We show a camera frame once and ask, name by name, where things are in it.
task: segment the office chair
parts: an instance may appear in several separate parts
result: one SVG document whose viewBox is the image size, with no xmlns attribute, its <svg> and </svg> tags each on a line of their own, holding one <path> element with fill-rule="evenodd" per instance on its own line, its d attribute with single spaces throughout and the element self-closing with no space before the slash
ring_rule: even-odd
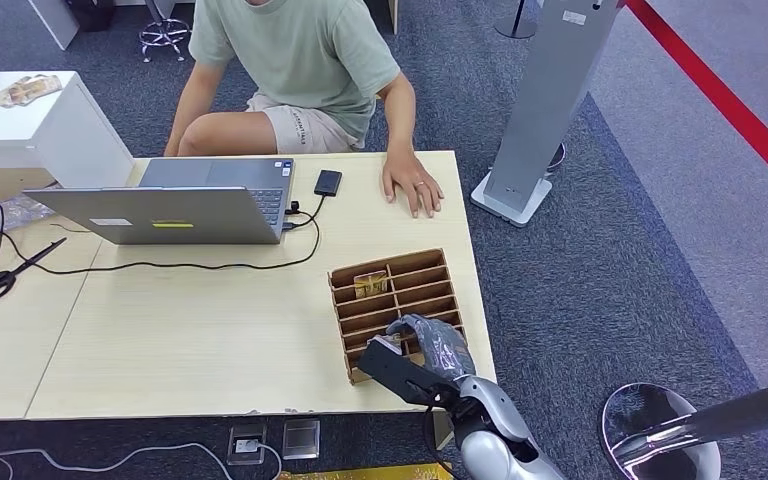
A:
<svg viewBox="0 0 768 480">
<path fill-rule="evenodd" d="M 148 47 L 172 47 L 178 53 L 178 61 L 183 62 L 184 55 L 181 54 L 177 43 L 187 38 L 190 34 L 190 26 L 174 18 L 164 18 L 154 0 L 145 0 L 145 2 L 154 21 L 140 32 L 143 62 L 151 61 L 151 57 L 148 56 Z"/>
</svg>

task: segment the laptop keyboard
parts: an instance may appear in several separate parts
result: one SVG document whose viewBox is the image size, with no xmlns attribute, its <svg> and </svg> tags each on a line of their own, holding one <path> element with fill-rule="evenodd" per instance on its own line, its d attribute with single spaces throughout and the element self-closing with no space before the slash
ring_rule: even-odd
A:
<svg viewBox="0 0 768 480">
<path fill-rule="evenodd" d="M 249 190 L 267 223 L 276 225 L 281 217 L 281 189 Z"/>
</svg>

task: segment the robotic arm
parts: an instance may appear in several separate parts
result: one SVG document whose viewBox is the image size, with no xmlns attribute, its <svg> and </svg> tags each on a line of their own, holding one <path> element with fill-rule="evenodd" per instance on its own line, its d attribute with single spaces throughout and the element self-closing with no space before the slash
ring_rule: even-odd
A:
<svg viewBox="0 0 768 480">
<path fill-rule="evenodd" d="M 463 337 L 454 328 L 407 315 L 387 333 L 408 327 L 420 340 L 425 367 L 403 357 L 391 338 L 377 336 L 361 357 L 360 369 L 408 403 L 445 409 L 464 466 L 475 480 L 566 480 L 537 446 L 510 397 L 475 375 Z"/>
</svg>

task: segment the man's right arm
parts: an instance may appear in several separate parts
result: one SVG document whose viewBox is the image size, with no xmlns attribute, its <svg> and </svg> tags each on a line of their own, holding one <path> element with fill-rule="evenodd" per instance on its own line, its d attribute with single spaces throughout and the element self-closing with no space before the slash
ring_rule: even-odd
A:
<svg viewBox="0 0 768 480">
<path fill-rule="evenodd" d="M 225 73 L 225 65 L 214 66 L 196 62 L 190 78 L 181 92 L 178 100 L 178 110 L 175 113 L 175 121 L 172 124 L 172 133 L 169 134 L 169 142 L 166 144 L 165 157 L 178 155 L 178 146 L 181 137 L 187 127 L 198 117 L 210 111 L 213 99 L 216 97 L 216 89 Z"/>
</svg>

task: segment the white cable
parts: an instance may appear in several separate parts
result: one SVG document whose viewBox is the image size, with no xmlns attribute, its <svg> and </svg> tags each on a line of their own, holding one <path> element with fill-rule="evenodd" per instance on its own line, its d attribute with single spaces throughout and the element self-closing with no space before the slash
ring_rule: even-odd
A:
<svg viewBox="0 0 768 480">
<path fill-rule="evenodd" d="M 278 455 L 278 452 L 276 452 L 274 448 L 270 447 L 269 445 L 267 445 L 265 443 L 257 442 L 257 446 L 259 446 L 261 448 L 265 448 L 265 449 L 269 450 L 270 452 L 272 452 L 273 455 L 275 455 L 275 459 L 278 460 L 278 473 L 276 473 L 275 476 L 272 477 L 272 480 L 278 480 L 278 477 L 281 476 L 281 470 L 284 469 L 284 465 L 281 463 L 281 455 Z"/>
<path fill-rule="evenodd" d="M 278 457 L 278 452 L 276 452 L 269 445 L 264 445 L 264 444 L 259 444 L 259 445 L 261 447 L 263 447 L 263 448 L 267 448 L 267 449 L 271 450 L 272 453 L 274 453 L 275 456 Z M 71 471 L 71 472 L 100 473 L 100 472 L 109 472 L 109 471 L 111 471 L 111 470 L 113 470 L 115 468 L 118 468 L 118 467 L 122 466 L 122 464 L 124 464 L 125 462 L 130 460 L 131 457 L 133 457 L 134 455 L 136 455 L 138 453 L 151 452 L 151 451 L 155 451 L 155 450 L 180 450 L 182 448 L 189 448 L 189 447 L 198 447 L 198 448 L 204 450 L 205 452 L 207 452 L 207 454 L 210 455 L 211 458 L 213 458 L 213 460 L 216 461 L 216 464 L 219 465 L 219 468 L 222 469 L 222 473 L 225 474 L 225 478 L 227 480 L 234 480 L 233 478 L 231 478 L 231 474 L 228 473 L 228 469 L 225 468 L 225 465 L 222 463 L 222 461 L 219 460 L 219 458 L 213 452 L 211 452 L 207 447 L 205 447 L 204 445 L 202 445 L 200 443 L 185 443 L 183 445 L 172 445 L 172 446 L 169 446 L 169 447 L 145 447 L 145 448 L 140 448 L 140 449 L 134 450 L 133 452 L 129 453 L 128 456 L 126 456 L 122 460 L 119 460 L 118 462 L 114 463 L 113 465 L 111 465 L 109 467 L 102 467 L 102 468 L 67 467 L 65 465 L 61 465 L 61 464 L 57 463 L 53 458 L 51 458 L 51 455 L 49 455 L 48 452 L 46 452 L 45 450 L 39 449 L 39 448 L 26 448 L 26 449 L 22 449 L 22 450 L 8 450 L 6 452 L 0 452 L 0 457 L 7 457 L 7 456 L 10 456 L 10 455 L 22 455 L 22 454 L 26 454 L 26 453 L 38 453 L 38 454 L 42 455 L 43 457 L 45 457 L 45 459 L 48 460 L 48 463 L 50 463 L 52 467 L 54 467 L 54 468 L 56 468 L 58 470 L 65 470 L 65 471 Z M 9 462 L 7 462 L 7 460 L 4 460 L 3 458 L 0 458 L 0 462 L 2 462 L 5 465 L 7 465 L 7 468 L 10 469 L 10 477 L 8 478 L 8 480 L 13 480 L 13 467 L 10 465 Z M 278 458 L 278 466 L 279 467 L 281 466 L 281 458 L 280 457 Z M 278 469 L 278 475 L 275 476 L 275 479 L 277 479 L 280 474 L 281 474 L 281 469 L 279 468 Z"/>
<path fill-rule="evenodd" d="M 0 457 L 0 462 L 7 465 L 7 470 L 10 472 L 10 475 L 7 477 L 7 480 L 13 480 L 13 465 L 10 465 L 10 462 Z"/>
</svg>

